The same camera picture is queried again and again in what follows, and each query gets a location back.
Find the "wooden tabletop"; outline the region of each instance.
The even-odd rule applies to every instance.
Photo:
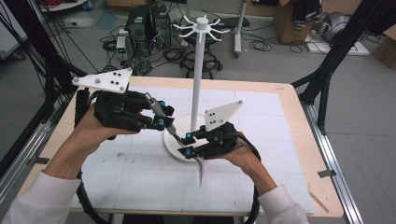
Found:
[[[130,86],[147,86],[159,88],[192,89],[193,80],[187,78],[165,77],[131,77]],[[329,177],[320,178],[318,172],[326,170],[320,155],[317,142],[309,127],[308,121],[301,107],[295,89],[285,83],[263,83],[225,80],[202,80],[202,89],[230,90],[230,91],[257,91],[277,93],[283,112],[287,120],[290,135],[294,143],[301,167],[304,172],[309,195],[314,205],[315,213],[312,217],[341,217],[344,210]],[[52,158],[62,142],[73,131],[75,115],[75,98],[55,128],[52,137],[43,149],[40,157]],[[20,193],[26,191],[37,173],[46,165],[36,164],[26,178]]]

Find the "white sleeve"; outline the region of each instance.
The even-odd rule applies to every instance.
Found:
[[[304,209],[289,196],[281,185],[259,197],[262,210],[271,224],[306,224]]]
[[[80,180],[40,172],[25,193],[9,207],[2,224],[65,223]]]

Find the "chair wheel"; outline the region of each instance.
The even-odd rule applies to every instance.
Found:
[[[223,65],[221,63],[218,64],[218,71],[221,71],[223,68]]]

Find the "computer tower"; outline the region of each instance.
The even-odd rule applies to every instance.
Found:
[[[125,31],[128,31],[134,56],[149,56],[154,36],[148,6],[132,6]]]
[[[158,49],[171,48],[170,18],[166,6],[163,4],[154,5],[151,8],[154,36]]]

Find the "gray floor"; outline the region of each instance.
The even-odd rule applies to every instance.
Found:
[[[106,65],[106,52],[99,39],[126,21],[125,13],[110,11],[103,6],[90,12],[95,25],[74,30],[70,35],[99,70]],[[251,18],[251,27],[259,28],[267,20]],[[255,31],[266,37],[275,36],[273,27]],[[257,82],[291,83],[315,71],[325,55],[293,53],[289,46],[272,44],[271,51],[250,49],[250,41],[242,43],[239,59],[233,55],[233,36],[224,35],[213,46],[213,53],[224,64],[215,71],[215,79]],[[81,69],[95,71],[64,39],[73,63]],[[376,47],[369,41],[362,44],[371,52]],[[165,62],[160,60],[154,65]],[[28,60],[0,62],[0,158],[12,146],[23,128],[43,102],[34,69]],[[152,70],[151,77],[184,77],[178,64],[167,63]],[[373,56],[347,56],[336,70],[330,89],[326,130],[334,153],[341,165],[346,182],[361,212],[364,223],[396,222],[396,72],[388,69]],[[1,214],[6,207],[2,205]],[[167,223],[191,223],[190,217],[167,217]],[[344,217],[310,218],[312,223],[347,223]],[[67,223],[91,223],[83,214],[72,213]],[[265,223],[262,218],[258,223]]]

